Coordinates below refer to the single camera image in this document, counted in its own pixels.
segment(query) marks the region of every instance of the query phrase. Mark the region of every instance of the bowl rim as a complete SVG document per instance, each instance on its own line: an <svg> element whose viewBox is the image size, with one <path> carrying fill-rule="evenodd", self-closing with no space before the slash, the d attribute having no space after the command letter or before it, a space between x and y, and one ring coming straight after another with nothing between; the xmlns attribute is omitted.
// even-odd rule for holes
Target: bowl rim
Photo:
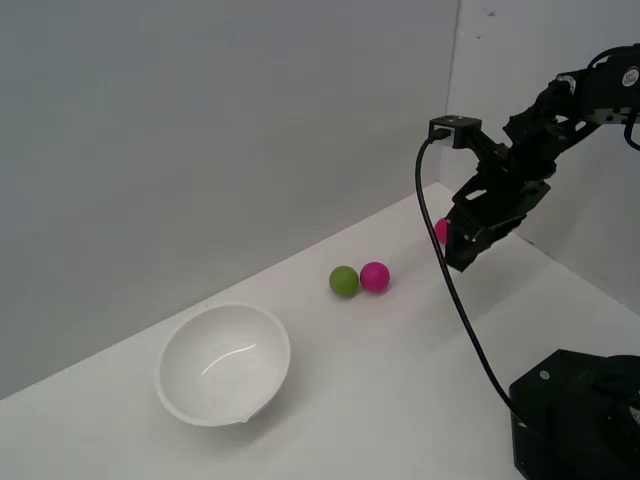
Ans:
<svg viewBox="0 0 640 480"><path fill-rule="evenodd" d="M171 403L171 401L167 398L167 396L164 393L164 388L162 386L162 382L160 381L160 370L162 368L162 361L163 361L165 353L167 351L167 347L169 346L171 341L174 339L174 337L178 334L178 332L180 330L182 330L188 323L190 323L192 320L198 318L200 315L204 315L205 313L207 313L207 312L209 312L211 310L216 310L216 309L224 308L224 307L249 308L249 309L257 311L258 313L261 313L262 315L267 317L269 320L271 320L271 322L278 329L282 340L284 340L285 365L284 365L284 368L282 369L282 371L280 372L280 376L279 376L278 380L275 382L274 386L265 395L262 396L260 401L257 402L257 406L254 408L253 411L246 413L242 417L230 417L228 419L223 419L223 420L219 420L219 421L201 420L201 419L198 419L198 418L194 418L194 417L192 417L190 415L187 415L186 413L184 413L184 412L180 411L178 408L176 408L173 405L173 403ZM256 305L253 305L253 304L250 304L250 303L246 303L246 302L215 303L215 304L212 304L212 305L208 305L204 310L202 310L202 311L190 316L186 320L183 320L182 322L180 322L180 325L178 325L178 327L173 331L173 333L171 333L171 335L169 335L169 338L167 338L167 340L165 341L162 349L160 350L160 355L158 356L158 359L156 361L156 368L155 368L155 373L154 373L154 380L155 380L154 383L155 383L155 387L156 387L156 393L158 394L158 397L160 398L160 402L169 411L169 413L171 413L174 417L182 420L183 422L190 423L191 425L197 425L197 426L201 426L201 427L222 427L222 426L225 426L225 425L232 425L234 423L245 423L251 417L253 417L256 413L258 413L260 410L262 410L264 408L264 406L267 403L269 403L269 401L275 396L275 394L278 392L278 390L280 390L280 387L282 386L282 383L284 382L284 379L287 376L287 372L289 371L290 362L291 362L291 343L289 341L289 335L287 334L287 331L285 330L284 325L282 325L282 322L280 322L280 320L274 314L272 314L268 310L265 310L262 307L258 307Z"/></svg>

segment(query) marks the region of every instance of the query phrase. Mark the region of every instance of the ball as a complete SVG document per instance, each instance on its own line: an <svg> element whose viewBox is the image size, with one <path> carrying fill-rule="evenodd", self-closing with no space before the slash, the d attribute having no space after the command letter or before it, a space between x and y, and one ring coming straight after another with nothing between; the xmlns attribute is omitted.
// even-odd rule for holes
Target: ball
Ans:
<svg viewBox="0 0 640 480"><path fill-rule="evenodd" d="M448 223L447 223L447 219L446 218L441 218L440 220L438 220L436 222L436 226L434 227L435 231L436 231L436 237L438 238L438 241L440 242L440 245L446 245L447 244L447 227L448 227Z"/></svg>
<svg viewBox="0 0 640 480"><path fill-rule="evenodd" d="M329 287L341 297L353 297L359 284L358 272L351 267L336 267L329 275Z"/></svg>
<svg viewBox="0 0 640 480"><path fill-rule="evenodd" d="M360 271L360 283L362 287L373 293L383 292L389 285L391 273L380 262L367 263Z"/></svg>

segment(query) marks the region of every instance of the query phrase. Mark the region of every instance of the table surface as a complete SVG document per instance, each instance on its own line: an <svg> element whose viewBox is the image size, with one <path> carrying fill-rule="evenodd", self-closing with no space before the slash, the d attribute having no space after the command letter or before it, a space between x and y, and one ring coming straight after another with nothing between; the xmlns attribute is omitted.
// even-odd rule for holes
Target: table surface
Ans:
<svg viewBox="0 0 640 480"><path fill-rule="evenodd" d="M450 206L425 190L434 217ZM339 300L333 267L380 260L390 290ZM558 348L640 354L640 318L512 235L456 283L505 387ZM292 344L282 390L247 424L167 413L153 370L209 305L265 307ZM520 479L509 415L444 287L415 198L0 402L7 479Z"/></svg>

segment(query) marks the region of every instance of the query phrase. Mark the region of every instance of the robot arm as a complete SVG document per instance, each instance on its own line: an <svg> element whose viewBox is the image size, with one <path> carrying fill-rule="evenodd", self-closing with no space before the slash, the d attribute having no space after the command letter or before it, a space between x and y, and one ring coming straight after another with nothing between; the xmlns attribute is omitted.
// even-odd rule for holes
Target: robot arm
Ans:
<svg viewBox="0 0 640 480"><path fill-rule="evenodd" d="M435 143L471 149L477 173L458 191L447 215L446 261L465 270L484 250L518 227L550 190L556 158L603 124L624 124L632 139L640 112L640 44L607 50L584 70L557 76L533 106L504 127L510 148L496 144L478 119L448 115L433 119L429 133L451 135Z"/></svg>

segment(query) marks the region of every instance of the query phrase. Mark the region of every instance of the green ball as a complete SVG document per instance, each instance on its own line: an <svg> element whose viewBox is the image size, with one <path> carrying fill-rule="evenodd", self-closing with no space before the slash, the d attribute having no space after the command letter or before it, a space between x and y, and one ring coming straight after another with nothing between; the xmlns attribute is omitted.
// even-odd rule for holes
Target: green ball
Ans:
<svg viewBox="0 0 640 480"><path fill-rule="evenodd" d="M358 272L351 267L337 267L329 275L329 286L336 295L353 297L358 291L360 278Z"/></svg>

